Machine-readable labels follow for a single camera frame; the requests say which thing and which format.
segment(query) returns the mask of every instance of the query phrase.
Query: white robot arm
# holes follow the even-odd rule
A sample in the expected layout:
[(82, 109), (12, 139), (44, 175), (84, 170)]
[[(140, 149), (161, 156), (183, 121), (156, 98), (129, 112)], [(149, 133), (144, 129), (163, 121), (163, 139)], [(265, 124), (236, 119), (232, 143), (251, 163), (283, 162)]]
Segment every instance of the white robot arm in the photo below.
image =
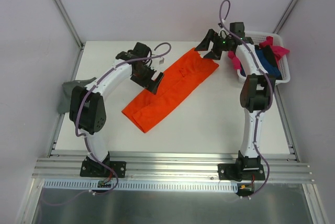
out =
[(123, 51), (118, 54), (114, 66), (100, 78), (85, 87), (77, 86), (73, 89), (70, 120), (75, 123), (77, 136), (85, 137), (88, 149), (88, 155), (82, 166), (82, 168), (85, 168), (85, 172), (81, 171), (81, 176), (104, 177), (108, 175), (109, 171), (101, 165), (104, 164), (110, 167), (108, 149), (100, 132), (106, 122), (104, 101), (127, 78), (156, 94), (164, 74), (159, 73), (153, 80), (152, 78), (156, 74), (156, 70), (153, 67), (160, 64), (163, 60), (161, 57), (168, 54), (171, 50), (169, 43), (160, 45), (163, 44), (169, 45), (170, 49), (162, 55), (152, 57), (151, 49), (145, 44), (138, 42), (133, 50)]
[(265, 180), (259, 154), (260, 136), (265, 111), (272, 101), (275, 77), (269, 76), (256, 56), (252, 39), (245, 36), (243, 23), (231, 23), (225, 38), (210, 29), (203, 41), (196, 47), (204, 58), (220, 60), (223, 51), (233, 51), (240, 60), (246, 74), (246, 81), (240, 94), (240, 104), (244, 108), (245, 123), (242, 146), (235, 164), (219, 164), (221, 180)]

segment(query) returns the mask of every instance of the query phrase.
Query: perforated strip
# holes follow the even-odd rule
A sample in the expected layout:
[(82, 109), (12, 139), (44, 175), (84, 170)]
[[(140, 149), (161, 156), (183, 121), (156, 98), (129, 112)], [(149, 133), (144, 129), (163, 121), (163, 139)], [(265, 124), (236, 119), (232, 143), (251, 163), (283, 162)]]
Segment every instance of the perforated strip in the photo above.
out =
[[(58, 180), (46, 179), (44, 188), (57, 189), (102, 189), (98, 180)], [(116, 190), (128, 191), (183, 191), (183, 192), (237, 192), (236, 183), (201, 183), (201, 182), (165, 182), (165, 181), (119, 181)]]

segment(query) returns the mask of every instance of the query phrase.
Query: metal floor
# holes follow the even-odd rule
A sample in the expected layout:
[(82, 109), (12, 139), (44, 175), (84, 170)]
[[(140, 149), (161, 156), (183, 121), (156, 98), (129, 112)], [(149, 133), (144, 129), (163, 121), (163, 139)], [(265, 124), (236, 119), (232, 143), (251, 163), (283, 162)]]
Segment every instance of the metal floor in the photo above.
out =
[[(44, 189), (50, 203), (71, 199), (78, 190)], [(251, 200), (232, 193), (114, 191), (83, 194), (59, 207), (39, 205), (33, 223), (48, 224), (309, 224), (313, 223), (303, 187), (268, 184)]]

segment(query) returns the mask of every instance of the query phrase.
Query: metal frame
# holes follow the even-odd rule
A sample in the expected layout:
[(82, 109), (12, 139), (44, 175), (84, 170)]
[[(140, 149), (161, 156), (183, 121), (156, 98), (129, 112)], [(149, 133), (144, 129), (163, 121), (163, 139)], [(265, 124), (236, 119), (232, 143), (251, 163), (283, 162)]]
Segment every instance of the metal frame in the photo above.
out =
[(313, 223), (329, 224), (316, 185), (303, 184), (303, 188)]
[(282, 28), (286, 24), (289, 16), (291, 15), (291, 13), (294, 10), (294, 8), (297, 6), (297, 4), (298, 4), (299, 1), (300, 0), (291, 0), (290, 1), (290, 3), (288, 4), (288, 6), (286, 7), (286, 10), (282, 14), (282, 16), (281, 16), (278, 24), (276, 25), (275, 29), (273, 30), (273, 33), (279, 34), (281, 32)]
[(68, 15), (68, 13), (66, 12), (66, 9), (64, 8), (64, 5), (62, 3), (61, 0), (53, 0), (56, 7), (58, 8), (59, 12), (61, 13), (65, 24), (67, 25), (67, 27), (69, 28), (71, 35), (73, 36), (73, 39), (75, 40), (75, 42), (77, 43), (79, 48), (82, 48), (84, 46), (83, 42), (80, 40), (80, 37), (73, 25), (73, 23), (71, 22), (71, 19)]
[[(33, 177), (79, 177), (85, 151), (57, 151), (50, 158), (39, 158)], [(125, 180), (219, 182), (219, 163), (231, 163), (236, 154), (188, 154), (110, 152), (113, 161), (126, 161)], [(308, 164), (297, 163), (293, 154), (266, 155), (271, 166), (269, 183), (313, 184)]]
[[(72, 72), (71, 80), (75, 79), (84, 43), (80, 40), (74, 25), (69, 18), (61, 0), (53, 0), (64, 22), (68, 26), (75, 42), (80, 48), (77, 61)], [(291, 0), (281, 16), (274, 33), (279, 33), (286, 24), (290, 14), (299, 0)], [(269, 183), (303, 184), (309, 210), (315, 223), (329, 223), (320, 203), (315, 180), (306, 163), (300, 163), (296, 144), (292, 137), (284, 106), (278, 88), (275, 90), (281, 120), (290, 150), (288, 155), (266, 155), (271, 166)], [(33, 182), (29, 191), (28, 203), (21, 223), (31, 223), (37, 208), (44, 178), (71, 178), (80, 180), (81, 162), (87, 155), (85, 151), (59, 151), (54, 147), (61, 129), (64, 115), (60, 115), (52, 137), (52, 144), (47, 158), (39, 158), (33, 173)], [(232, 162), (236, 154), (186, 154), (186, 153), (141, 153), (141, 152), (110, 152), (113, 160), (127, 162), (125, 180), (128, 181), (176, 181), (176, 182), (219, 182), (218, 163)]]

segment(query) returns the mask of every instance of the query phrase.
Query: blue cloth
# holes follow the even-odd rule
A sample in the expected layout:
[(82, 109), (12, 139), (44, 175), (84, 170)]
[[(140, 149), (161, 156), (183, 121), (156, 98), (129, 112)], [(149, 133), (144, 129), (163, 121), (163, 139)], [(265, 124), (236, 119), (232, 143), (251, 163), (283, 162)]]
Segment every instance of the blue cloth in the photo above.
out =
[[(276, 78), (278, 78), (282, 75), (277, 67), (273, 67), (271, 64), (269, 64), (269, 62), (265, 58), (262, 50), (256, 50), (256, 54), (257, 54), (257, 57), (260, 60), (261, 64), (263, 65), (263, 67), (269, 73), (269, 75), (273, 75)], [(241, 70), (241, 75), (245, 76), (245, 72), (244, 72), (243, 67), (242, 67), (242, 70)]]

